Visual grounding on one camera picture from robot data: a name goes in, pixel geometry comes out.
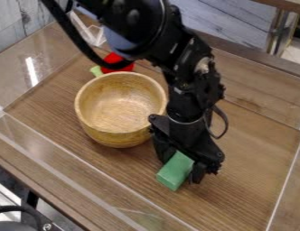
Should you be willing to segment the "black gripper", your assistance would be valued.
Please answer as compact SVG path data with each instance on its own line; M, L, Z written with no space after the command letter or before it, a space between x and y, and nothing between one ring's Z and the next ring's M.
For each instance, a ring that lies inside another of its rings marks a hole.
M166 164L176 152L181 151L194 161L190 173L193 184L200 184L208 174L217 174L225 154L209 132L212 114L192 123L178 123L166 115L151 114L149 122L160 161Z

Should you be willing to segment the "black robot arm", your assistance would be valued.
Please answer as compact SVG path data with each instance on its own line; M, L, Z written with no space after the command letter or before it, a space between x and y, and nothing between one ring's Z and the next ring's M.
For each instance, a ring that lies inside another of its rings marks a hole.
M189 181L198 184L220 171L225 153L210 131L213 115L225 116L218 101L225 86L210 46L184 25L181 10L169 0L75 0L106 30L106 41L122 60L110 63L95 53L55 0L43 5L83 55L109 69L135 60L161 68L169 85L166 114L150 115L157 157L168 163L180 152L193 160Z

